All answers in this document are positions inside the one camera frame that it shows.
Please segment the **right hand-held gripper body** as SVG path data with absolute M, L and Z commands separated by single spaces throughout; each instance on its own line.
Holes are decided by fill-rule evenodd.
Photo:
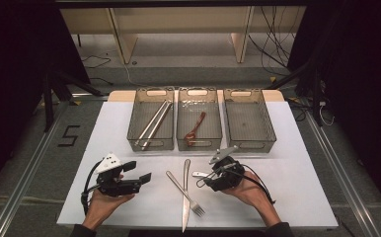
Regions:
M 245 169 L 237 160 L 230 156 L 237 149 L 237 146 L 218 149 L 209 161 L 212 167 L 214 165 L 219 166 L 219 174 L 211 173 L 208 177 L 208 181 L 213 180 L 218 182 L 220 186 L 218 191 L 235 188 L 243 179 Z

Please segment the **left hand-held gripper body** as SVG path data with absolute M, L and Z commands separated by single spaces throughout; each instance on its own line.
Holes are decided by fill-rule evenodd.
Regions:
M 97 166 L 98 190 L 110 197 L 137 194 L 143 185 L 139 179 L 124 180 L 119 175 L 122 172 L 122 163 L 113 153 L 109 153 Z

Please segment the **metal table knife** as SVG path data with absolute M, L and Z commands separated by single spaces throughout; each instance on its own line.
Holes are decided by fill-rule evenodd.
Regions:
M 183 172 L 183 188 L 184 191 L 188 191 L 188 179 L 190 171 L 191 160 L 187 159 L 184 163 L 184 172 Z M 183 197 L 183 210 L 182 210 L 182 232 L 186 231 L 189 216 L 190 216 L 190 201 L 184 196 Z

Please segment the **metal fork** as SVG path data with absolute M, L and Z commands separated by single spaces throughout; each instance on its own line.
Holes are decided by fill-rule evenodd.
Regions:
M 168 178 L 173 182 L 173 184 L 177 187 L 177 189 L 186 197 L 186 199 L 190 202 L 190 209 L 199 217 L 203 217 L 205 214 L 205 211 L 203 208 L 195 201 L 193 200 L 189 194 L 184 190 L 184 188 L 179 184 L 179 182 L 176 180 L 174 175 L 167 171 L 166 175 Z

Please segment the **smoky transparent plastic bin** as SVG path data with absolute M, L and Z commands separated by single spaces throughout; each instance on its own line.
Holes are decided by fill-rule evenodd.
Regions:
M 206 116 L 196 131 L 194 146 L 188 147 L 184 137 Z M 209 87 L 181 87 L 178 91 L 177 143 L 180 151 L 211 151 L 220 148 L 222 126 L 217 90 Z
M 137 92 L 175 92 L 174 87 L 145 87 L 138 88 Z M 166 101 L 170 102 L 170 108 L 165 114 L 161 125 L 150 139 L 148 146 L 142 149 L 140 146 L 135 146 L 135 140 L 138 138 L 142 129 L 145 127 L 147 122 L 152 118 L 152 116 L 157 112 L 160 105 L 163 102 L 154 102 L 149 99 L 144 99 L 139 101 L 138 97 L 135 97 L 133 103 L 133 109 L 130 117 L 129 128 L 127 132 L 127 140 L 134 152 L 145 152 L 145 151 L 165 151 L 174 149 L 174 105 L 175 99 L 169 98 Z
M 241 153 L 269 153 L 276 135 L 261 89 L 225 89 L 227 143 Z

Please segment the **person's left hand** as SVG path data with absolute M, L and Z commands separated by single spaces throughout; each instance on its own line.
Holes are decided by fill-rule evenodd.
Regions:
M 133 198 L 134 195 L 109 197 L 95 190 L 82 225 L 90 230 L 96 230 L 118 207 Z

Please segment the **person's right hand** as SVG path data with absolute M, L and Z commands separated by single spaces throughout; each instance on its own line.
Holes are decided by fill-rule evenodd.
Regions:
M 266 193 L 257 185 L 259 179 L 250 171 L 246 171 L 245 176 L 248 179 L 243 179 L 237 187 L 224 190 L 223 193 L 252 206 L 258 212 L 266 227 L 272 227 L 280 223 L 281 220 L 274 206 L 268 200 Z

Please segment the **light wooden table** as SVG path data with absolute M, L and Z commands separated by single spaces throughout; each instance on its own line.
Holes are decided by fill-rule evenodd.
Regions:
M 283 102 L 284 98 L 282 93 L 278 90 L 263 90 L 264 99 L 266 102 Z M 164 102 L 169 98 L 176 99 L 177 92 L 137 92 L 136 90 L 118 90 L 112 91 L 109 94 L 109 102 L 134 102 L 135 97 L 138 97 L 139 101 L 149 99 L 154 102 Z

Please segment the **black metal stand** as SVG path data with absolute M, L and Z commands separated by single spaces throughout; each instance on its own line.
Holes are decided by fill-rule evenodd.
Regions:
M 316 62 L 308 60 L 305 64 L 291 72 L 289 75 L 283 77 L 281 80 L 278 80 L 277 82 L 272 83 L 270 86 L 267 87 L 267 90 L 276 90 L 296 78 L 299 79 L 298 84 L 295 88 L 296 95 L 312 96 L 313 118 L 318 126 L 322 126 L 323 123 L 320 116 L 320 102 L 322 99 L 320 89 L 321 75 Z
M 68 84 L 74 84 L 76 87 L 83 89 L 94 96 L 104 96 L 103 92 L 93 88 L 89 84 L 82 82 L 66 72 L 60 70 L 48 71 L 42 79 L 42 94 L 45 107 L 45 132 L 48 132 L 54 123 L 51 93 L 54 93 L 62 102 L 70 101 L 73 94 L 69 91 L 67 87 Z

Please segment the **black curtain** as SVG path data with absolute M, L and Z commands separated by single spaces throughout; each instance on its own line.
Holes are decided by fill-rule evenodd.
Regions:
M 347 6 L 326 45 L 322 79 L 337 122 L 381 193 L 381 0 L 311 0 L 289 67 L 312 55 L 325 26 Z
M 54 71 L 89 81 L 55 0 L 0 0 L 0 171 Z

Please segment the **beige wooden desk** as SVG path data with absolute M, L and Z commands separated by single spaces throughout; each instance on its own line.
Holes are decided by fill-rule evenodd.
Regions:
M 111 35 L 123 64 L 139 34 L 222 34 L 231 36 L 236 61 L 245 59 L 250 33 L 297 33 L 304 6 L 158 7 L 63 9 L 72 35 Z

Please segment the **black overhead bar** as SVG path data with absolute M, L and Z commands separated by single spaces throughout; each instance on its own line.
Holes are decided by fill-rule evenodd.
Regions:
M 316 0 L 55 0 L 60 8 L 308 6 Z

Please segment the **metal floor rail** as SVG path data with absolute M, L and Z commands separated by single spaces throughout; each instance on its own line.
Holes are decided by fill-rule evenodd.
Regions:
M 381 233 L 373 220 L 371 212 L 365 205 L 351 178 L 346 172 L 342 162 L 339 159 L 333 145 L 324 130 L 316 125 L 311 114 L 306 115 L 310 127 L 312 128 L 316 139 L 318 140 L 325 157 L 334 172 L 336 179 L 343 191 L 343 194 L 359 224 L 365 237 L 381 237 Z
M 3 208 L 0 211 L 0 237 L 4 237 L 16 212 L 22 203 L 37 170 L 45 155 L 50 141 L 55 135 L 55 131 L 60 124 L 61 117 L 69 107 L 68 102 L 60 102 L 56 107 L 55 119 L 51 126 L 41 133 L 41 137 L 38 140 L 38 145 L 35 148 L 34 153 L 30 157 L 29 162 L 24 169 L 21 177 L 18 179 L 18 183 L 15 188 L 12 189 L 11 194 L 4 199 Z

